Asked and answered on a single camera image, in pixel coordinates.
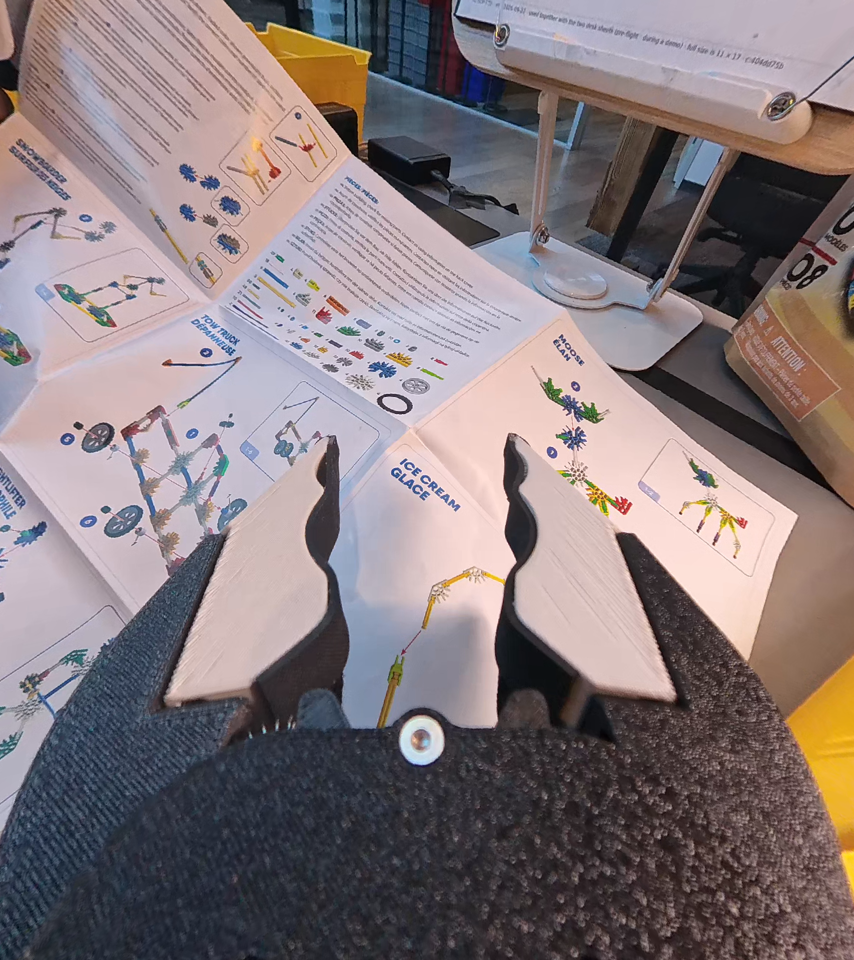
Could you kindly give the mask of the fold-out instruction booklet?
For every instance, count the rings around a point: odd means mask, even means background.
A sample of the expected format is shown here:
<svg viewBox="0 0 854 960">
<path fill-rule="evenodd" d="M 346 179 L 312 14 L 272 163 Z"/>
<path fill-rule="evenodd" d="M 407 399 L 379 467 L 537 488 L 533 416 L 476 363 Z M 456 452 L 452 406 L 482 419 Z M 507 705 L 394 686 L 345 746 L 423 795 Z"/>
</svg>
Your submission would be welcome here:
<svg viewBox="0 0 854 960">
<path fill-rule="evenodd" d="M 313 627 L 296 482 L 339 447 L 346 710 L 493 723 L 502 450 L 636 533 L 748 655 L 795 515 L 573 318 L 356 159 L 222 2 L 0 2 L 0 831 L 105 642 L 209 538 L 217 618 Z"/>
</svg>

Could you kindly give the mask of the black office chair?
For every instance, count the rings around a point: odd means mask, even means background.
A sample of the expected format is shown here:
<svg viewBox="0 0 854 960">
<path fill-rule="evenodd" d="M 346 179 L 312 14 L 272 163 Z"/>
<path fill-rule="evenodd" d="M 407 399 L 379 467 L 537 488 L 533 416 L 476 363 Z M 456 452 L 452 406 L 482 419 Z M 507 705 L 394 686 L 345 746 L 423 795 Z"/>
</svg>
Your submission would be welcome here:
<svg viewBox="0 0 854 960">
<path fill-rule="evenodd" d="M 729 303 L 730 314 L 742 316 L 762 289 L 753 277 L 758 262 L 785 258 L 847 179 L 741 154 L 707 211 L 717 225 L 702 230 L 697 240 L 721 239 L 743 255 L 731 267 L 683 265 L 681 271 L 697 280 L 674 288 L 689 296 L 714 291 L 713 306 Z"/>
</svg>

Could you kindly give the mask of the red and tan toy box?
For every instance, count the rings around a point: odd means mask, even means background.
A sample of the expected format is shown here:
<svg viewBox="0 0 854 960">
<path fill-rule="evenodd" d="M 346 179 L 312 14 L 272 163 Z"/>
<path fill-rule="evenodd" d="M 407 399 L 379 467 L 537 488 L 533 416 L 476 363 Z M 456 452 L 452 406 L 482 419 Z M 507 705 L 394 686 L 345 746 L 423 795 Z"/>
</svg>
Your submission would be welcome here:
<svg viewBox="0 0 854 960">
<path fill-rule="evenodd" d="M 737 323 L 725 356 L 854 508 L 854 174 Z"/>
</svg>

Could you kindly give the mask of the black block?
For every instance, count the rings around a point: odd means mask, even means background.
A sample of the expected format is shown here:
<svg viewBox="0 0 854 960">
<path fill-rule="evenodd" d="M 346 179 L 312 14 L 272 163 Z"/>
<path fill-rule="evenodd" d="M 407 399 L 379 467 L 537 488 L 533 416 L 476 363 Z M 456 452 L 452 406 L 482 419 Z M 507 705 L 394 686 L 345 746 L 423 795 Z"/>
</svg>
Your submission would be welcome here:
<svg viewBox="0 0 854 960">
<path fill-rule="evenodd" d="M 316 108 L 350 153 L 360 156 L 361 126 L 357 111 L 340 102 L 317 103 Z"/>
</svg>

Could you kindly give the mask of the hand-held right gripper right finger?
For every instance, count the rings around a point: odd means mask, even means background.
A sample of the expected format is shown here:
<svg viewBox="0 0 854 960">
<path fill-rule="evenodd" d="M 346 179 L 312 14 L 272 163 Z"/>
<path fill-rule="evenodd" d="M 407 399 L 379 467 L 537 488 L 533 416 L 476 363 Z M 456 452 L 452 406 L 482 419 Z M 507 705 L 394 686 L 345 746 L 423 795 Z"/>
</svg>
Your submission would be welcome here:
<svg viewBox="0 0 854 960">
<path fill-rule="evenodd" d="M 495 638 L 498 711 L 523 690 L 544 698 L 555 726 L 580 727 L 595 694 L 675 704 L 613 524 L 519 435 L 504 460 L 515 563 Z"/>
</svg>

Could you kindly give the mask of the white printed task sheet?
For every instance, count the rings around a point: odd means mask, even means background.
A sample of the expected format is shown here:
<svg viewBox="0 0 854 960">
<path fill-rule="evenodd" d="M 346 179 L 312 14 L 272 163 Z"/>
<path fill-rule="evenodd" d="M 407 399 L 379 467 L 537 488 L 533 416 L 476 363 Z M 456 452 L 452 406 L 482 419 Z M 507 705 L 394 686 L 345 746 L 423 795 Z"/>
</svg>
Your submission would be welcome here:
<svg viewBox="0 0 854 960">
<path fill-rule="evenodd" d="M 613 78 L 732 104 L 731 85 L 854 114 L 854 1 L 457 2 L 506 30 L 498 60 L 598 89 Z"/>
</svg>

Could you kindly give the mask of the black power adapter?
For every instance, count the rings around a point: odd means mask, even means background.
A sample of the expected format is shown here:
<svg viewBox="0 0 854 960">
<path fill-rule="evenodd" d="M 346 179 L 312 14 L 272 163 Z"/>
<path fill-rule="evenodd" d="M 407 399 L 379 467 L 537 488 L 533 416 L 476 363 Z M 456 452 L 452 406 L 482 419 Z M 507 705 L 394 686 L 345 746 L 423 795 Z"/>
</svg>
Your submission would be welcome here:
<svg viewBox="0 0 854 960">
<path fill-rule="evenodd" d="M 371 138 L 366 146 L 371 167 L 408 186 L 443 183 L 449 178 L 450 156 L 413 138 Z"/>
</svg>

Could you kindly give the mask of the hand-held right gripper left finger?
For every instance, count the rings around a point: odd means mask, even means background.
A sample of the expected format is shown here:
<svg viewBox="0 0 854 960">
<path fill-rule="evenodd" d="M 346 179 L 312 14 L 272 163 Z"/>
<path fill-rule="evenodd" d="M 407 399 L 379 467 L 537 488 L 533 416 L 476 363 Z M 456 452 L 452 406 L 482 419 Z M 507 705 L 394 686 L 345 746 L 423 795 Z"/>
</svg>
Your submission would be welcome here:
<svg viewBox="0 0 854 960">
<path fill-rule="evenodd" d="M 348 628 L 329 559 L 339 450 L 322 438 L 225 535 L 165 705 L 251 699 L 284 723 L 310 690 L 341 701 Z"/>
</svg>

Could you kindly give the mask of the wooden pillar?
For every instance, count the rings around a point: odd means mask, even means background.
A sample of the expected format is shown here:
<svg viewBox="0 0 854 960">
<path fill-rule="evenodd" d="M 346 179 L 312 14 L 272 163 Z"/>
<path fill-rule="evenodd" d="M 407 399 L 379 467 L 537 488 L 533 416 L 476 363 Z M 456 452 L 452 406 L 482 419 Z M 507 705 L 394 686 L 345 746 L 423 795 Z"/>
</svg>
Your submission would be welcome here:
<svg viewBox="0 0 854 960">
<path fill-rule="evenodd" d="M 607 168 L 587 226 L 613 240 L 619 259 L 643 216 L 663 174 L 678 133 L 634 118 L 626 118 L 614 158 Z"/>
</svg>

